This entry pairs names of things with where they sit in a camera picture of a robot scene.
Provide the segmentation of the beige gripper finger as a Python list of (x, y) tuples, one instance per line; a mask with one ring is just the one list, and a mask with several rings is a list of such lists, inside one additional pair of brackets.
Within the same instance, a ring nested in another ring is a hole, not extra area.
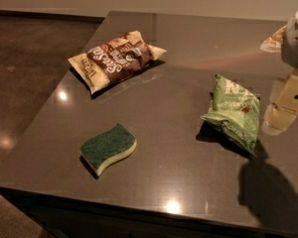
[(271, 136), (285, 132), (298, 116), (298, 68), (287, 77), (278, 77), (264, 113), (262, 131)]

